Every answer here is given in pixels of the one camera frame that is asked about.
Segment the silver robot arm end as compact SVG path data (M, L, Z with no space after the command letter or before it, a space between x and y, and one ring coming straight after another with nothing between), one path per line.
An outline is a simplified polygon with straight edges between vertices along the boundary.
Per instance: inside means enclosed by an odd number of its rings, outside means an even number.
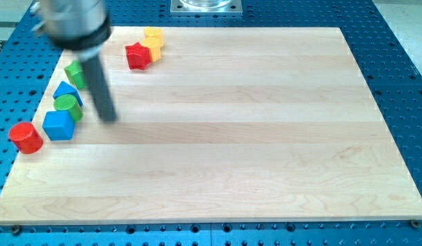
M38 0L29 11L40 19L33 28L35 33L74 52L81 61L98 56L111 35L104 0Z

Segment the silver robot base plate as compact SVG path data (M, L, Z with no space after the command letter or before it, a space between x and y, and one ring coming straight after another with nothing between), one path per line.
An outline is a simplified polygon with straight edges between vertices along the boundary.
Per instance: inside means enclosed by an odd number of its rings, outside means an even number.
M171 16L242 15L242 0L171 0Z

